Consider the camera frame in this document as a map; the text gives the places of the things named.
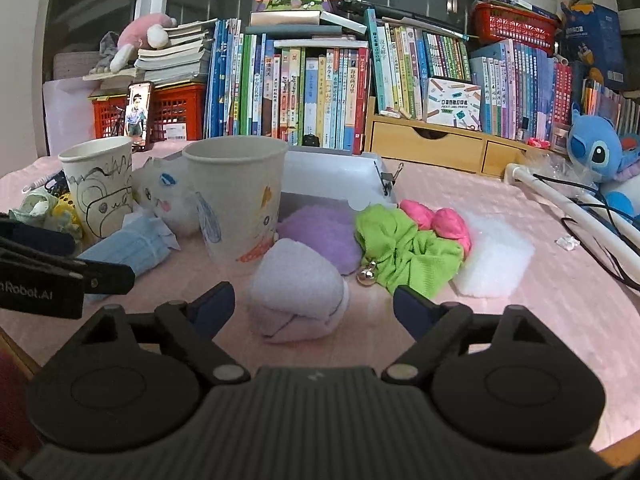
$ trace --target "blue face mask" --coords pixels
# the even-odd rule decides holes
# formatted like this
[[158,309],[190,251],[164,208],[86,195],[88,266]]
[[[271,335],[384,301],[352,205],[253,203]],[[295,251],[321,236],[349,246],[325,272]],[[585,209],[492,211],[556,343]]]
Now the blue face mask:
[[[109,264],[124,264],[137,276],[163,262],[170,248],[179,249],[174,234],[161,219],[146,214],[127,215],[120,231],[101,240],[78,258]],[[87,294],[85,303],[100,301],[107,296]]]

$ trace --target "red plastic crate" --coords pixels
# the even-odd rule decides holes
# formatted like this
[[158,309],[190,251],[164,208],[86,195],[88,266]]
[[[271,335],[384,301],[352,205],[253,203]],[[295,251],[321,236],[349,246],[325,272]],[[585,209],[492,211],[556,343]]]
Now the red plastic crate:
[[478,4],[474,11],[474,25],[482,44],[514,40],[540,48],[550,56],[554,54],[559,22],[535,12]]
[[[206,86],[203,84],[155,90],[151,96],[152,140],[164,140],[162,126],[169,123],[186,123],[187,140],[200,140],[205,92]],[[109,97],[105,100],[94,99],[96,139],[122,134],[115,132],[114,128],[122,114],[118,108],[124,108],[126,103],[127,98],[124,96]]]

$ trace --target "blue plush toy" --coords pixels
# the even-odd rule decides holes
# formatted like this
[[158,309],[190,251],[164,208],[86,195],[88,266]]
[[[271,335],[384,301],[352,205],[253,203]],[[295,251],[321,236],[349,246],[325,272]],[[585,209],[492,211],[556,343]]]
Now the blue plush toy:
[[573,112],[573,126],[567,139],[569,158],[577,168],[586,168],[607,204],[631,217],[640,216],[640,176],[624,182],[614,178],[640,159],[640,148],[623,151],[613,124],[598,116]]

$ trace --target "white plush toy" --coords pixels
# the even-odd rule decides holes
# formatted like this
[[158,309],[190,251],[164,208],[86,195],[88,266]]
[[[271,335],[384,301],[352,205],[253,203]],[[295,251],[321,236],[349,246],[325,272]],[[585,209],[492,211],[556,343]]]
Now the white plush toy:
[[149,157],[133,172],[133,193],[143,208],[161,218],[175,235],[190,236],[200,231],[187,161]]
[[169,45],[166,28],[174,28],[178,22],[162,12],[140,16],[122,31],[118,39],[118,52],[109,69],[118,73],[129,61],[136,59],[139,48],[164,48]]

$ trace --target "phone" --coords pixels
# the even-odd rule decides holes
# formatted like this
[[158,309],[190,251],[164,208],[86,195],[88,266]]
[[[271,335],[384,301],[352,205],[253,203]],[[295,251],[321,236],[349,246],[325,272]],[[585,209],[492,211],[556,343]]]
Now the phone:
[[150,115],[153,84],[133,83],[129,86],[127,108],[124,115],[124,134],[133,139],[134,148],[144,149],[151,140]]

